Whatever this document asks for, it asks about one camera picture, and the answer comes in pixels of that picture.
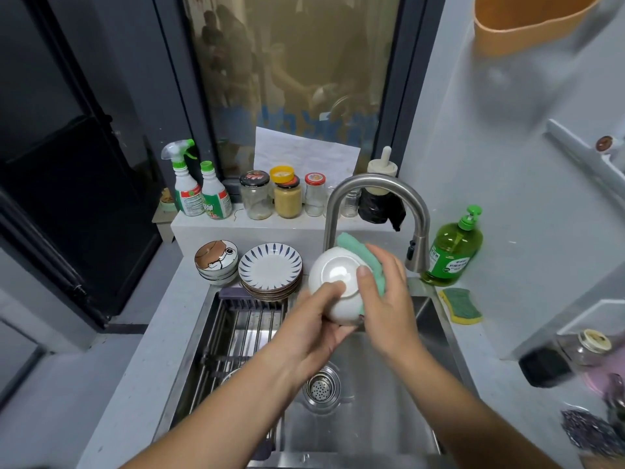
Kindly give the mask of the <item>person's right hand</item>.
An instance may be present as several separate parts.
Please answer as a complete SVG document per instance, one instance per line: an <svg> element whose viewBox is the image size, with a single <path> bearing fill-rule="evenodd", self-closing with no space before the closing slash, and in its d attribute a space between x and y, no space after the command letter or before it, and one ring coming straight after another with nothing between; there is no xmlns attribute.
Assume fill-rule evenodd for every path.
<svg viewBox="0 0 625 469"><path fill-rule="evenodd" d="M373 244L366 244L366 247L382 264L386 291L379 320L376 323L364 322L364 326L373 346L388 365L393 370L404 372L427 359L419 339L404 267L390 252Z"/></svg>

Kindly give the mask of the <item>white ceramic bowl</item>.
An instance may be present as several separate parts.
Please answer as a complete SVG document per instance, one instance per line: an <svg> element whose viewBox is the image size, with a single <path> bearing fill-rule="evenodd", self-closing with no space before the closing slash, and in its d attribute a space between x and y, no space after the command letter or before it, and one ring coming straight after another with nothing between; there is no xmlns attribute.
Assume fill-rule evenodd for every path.
<svg viewBox="0 0 625 469"><path fill-rule="evenodd" d="M357 254L342 247L322 253L309 271L308 289L314 294L324 283L342 281L345 290L324 312L330 321L341 326L357 326L361 322L363 300L357 285L357 268L371 267Z"/></svg>

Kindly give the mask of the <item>green dish cloth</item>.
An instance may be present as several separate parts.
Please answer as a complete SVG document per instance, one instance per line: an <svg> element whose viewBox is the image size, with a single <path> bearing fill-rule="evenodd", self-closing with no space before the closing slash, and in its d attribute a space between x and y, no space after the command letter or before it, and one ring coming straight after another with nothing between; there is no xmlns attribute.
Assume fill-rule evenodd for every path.
<svg viewBox="0 0 625 469"><path fill-rule="evenodd" d="M344 248L356 256L358 256L367 267L370 268L374 277L379 296L383 296L386 291L386 278L381 262L371 253L365 244L358 241L354 236L348 233L341 233L336 243L339 247Z"/></svg>

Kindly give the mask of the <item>person's left forearm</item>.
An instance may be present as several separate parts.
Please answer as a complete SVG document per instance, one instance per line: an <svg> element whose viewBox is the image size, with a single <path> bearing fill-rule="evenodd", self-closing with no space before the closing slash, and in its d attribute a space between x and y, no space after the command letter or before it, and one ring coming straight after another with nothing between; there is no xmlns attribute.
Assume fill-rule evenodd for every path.
<svg viewBox="0 0 625 469"><path fill-rule="evenodd" d="M119 469L244 469L257 446L324 364L268 345L192 414Z"/></svg>

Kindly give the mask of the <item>stack of blue-striped plates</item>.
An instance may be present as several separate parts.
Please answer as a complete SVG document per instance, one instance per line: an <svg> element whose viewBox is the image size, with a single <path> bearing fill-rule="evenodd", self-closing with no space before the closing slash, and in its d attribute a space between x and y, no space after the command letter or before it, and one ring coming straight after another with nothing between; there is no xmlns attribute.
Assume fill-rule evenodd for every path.
<svg viewBox="0 0 625 469"><path fill-rule="evenodd" d="M300 253L287 244L265 243L245 252L238 264L241 286L262 301L283 301L303 277Z"/></svg>

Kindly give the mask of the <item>small clear glass jar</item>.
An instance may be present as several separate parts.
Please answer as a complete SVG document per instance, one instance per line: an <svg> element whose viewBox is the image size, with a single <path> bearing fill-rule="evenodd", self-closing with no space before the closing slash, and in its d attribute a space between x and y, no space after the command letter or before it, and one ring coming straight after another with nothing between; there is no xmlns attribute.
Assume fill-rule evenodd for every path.
<svg viewBox="0 0 625 469"><path fill-rule="evenodd" d="M341 216L344 218L355 218L358 216L360 198L361 188L356 188L348 192L340 205Z"/></svg>

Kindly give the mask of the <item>green dish soap pump bottle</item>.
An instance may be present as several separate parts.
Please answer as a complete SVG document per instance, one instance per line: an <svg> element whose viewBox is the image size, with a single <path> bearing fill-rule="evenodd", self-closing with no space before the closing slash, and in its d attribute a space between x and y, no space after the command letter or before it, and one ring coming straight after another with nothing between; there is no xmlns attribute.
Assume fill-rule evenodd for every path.
<svg viewBox="0 0 625 469"><path fill-rule="evenodd" d="M449 222L438 229L429 250L429 268L420 276L423 282L445 287L459 280L482 246L484 238L478 228L481 214L480 206L469 205L457 222Z"/></svg>

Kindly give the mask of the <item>glass jar red lid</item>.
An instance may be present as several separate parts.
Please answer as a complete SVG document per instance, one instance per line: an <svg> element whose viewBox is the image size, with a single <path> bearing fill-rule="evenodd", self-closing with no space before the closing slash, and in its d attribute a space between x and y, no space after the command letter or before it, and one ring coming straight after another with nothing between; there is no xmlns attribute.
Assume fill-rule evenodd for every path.
<svg viewBox="0 0 625 469"><path fill-rule="evenodd" d="M326 177L322 173L308 173L305 178L305 212L310 217L318 217L323 214L326 205Z"/></svg>

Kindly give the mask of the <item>steel curved faucet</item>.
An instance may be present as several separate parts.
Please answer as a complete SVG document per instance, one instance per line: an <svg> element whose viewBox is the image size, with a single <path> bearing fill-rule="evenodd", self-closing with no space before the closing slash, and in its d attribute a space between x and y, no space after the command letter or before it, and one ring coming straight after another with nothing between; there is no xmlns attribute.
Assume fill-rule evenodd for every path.
<svg viewBox="0 0 625 469"><path fill-rule="evenodd" d="M405 268L414 273L424 273L429 269L429 229L431 219L424 199L414 188L400 179L383 174L358 174L339 183L329 196L326 208L323 251L334 247L340 202L354 189L379 188L393 193L405 202L414 216L415 228L410 249L405 260Z"/></svg>

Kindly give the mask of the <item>brown cartoon print bowl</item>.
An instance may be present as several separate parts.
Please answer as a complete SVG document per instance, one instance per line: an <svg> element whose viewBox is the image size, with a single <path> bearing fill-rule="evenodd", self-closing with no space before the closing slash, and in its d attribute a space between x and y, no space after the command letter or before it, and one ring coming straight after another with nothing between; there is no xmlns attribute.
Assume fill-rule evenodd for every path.
<svg viewBox="0 0 625 469"><path fill-rule="evenodd" d="M239 253L230 241L217 240L199 248L194 256L194 264L199 274L210 280L222 279L237 270Z"/></svg>

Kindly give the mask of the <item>glass jar black lid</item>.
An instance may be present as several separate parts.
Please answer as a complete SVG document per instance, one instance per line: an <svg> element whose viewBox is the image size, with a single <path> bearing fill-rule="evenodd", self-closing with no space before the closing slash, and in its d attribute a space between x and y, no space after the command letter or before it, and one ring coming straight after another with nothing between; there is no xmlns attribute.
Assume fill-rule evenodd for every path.
<svg viewBox="0 0 625 469"><path fill-rule="evenodd" d="M270 175L252 170L239 177L240 195L247 216L251 220L265 220L272 215Z"/></svg>

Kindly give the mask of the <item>cream capped bottle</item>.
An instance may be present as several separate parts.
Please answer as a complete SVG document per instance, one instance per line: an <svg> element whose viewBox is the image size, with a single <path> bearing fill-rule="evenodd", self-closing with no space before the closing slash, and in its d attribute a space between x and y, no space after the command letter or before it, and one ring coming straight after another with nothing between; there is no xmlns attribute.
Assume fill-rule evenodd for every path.
<svg viewBox="0 0 625 469"><path fill-rule="evenodd" d="M391 153L391 146L385 146L382 150L381 158L371 160L367 166L366 172L369 174L383 174L396 178L398 167L394 162L390 161ZM386 189L381 188L367 187L366 190L374 196L384 196L389 193Z"/></svg>

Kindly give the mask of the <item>stainless steel sink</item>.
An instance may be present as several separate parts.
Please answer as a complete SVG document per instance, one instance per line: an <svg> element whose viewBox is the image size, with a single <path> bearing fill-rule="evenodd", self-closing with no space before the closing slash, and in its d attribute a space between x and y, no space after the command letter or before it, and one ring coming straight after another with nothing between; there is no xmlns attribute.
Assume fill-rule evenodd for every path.
<svg viewBox="0 0 625 469"><path fill-rule="evenodd" d="M223 288L212 286L185 350L152 441L179 423L176 410L204 330L211 303ZM363 326L351 333L326 364L340 374L339 405L316 411L301 389L259 444L250 468L427 469L449 467L444 448L408 391L372 347Z"/></svg>

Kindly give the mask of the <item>white bottle green cap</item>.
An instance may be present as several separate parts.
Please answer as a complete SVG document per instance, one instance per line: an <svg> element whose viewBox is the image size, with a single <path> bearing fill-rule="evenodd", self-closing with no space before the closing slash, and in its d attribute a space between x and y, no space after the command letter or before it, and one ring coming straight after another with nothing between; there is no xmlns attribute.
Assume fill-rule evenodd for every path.
<svg viewBox="0 0 625 469"><path fill-rule="evenodd" d="M200 163L202 174L202 197L207 215L214 220L224 220L232 214L232 203L228 191L217 178L211 161Z"/></svg>

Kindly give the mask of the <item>dark framed window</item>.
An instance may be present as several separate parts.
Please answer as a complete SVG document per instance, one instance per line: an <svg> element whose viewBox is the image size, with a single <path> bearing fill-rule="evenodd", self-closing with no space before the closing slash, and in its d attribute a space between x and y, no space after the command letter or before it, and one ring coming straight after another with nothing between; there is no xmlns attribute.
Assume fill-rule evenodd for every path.
<svg viewBox="0 0 625 469"><path fill-rule="evenodd" d="M400 169L447 0L151 0L199 158L238 196L257 130Z"/></svg>

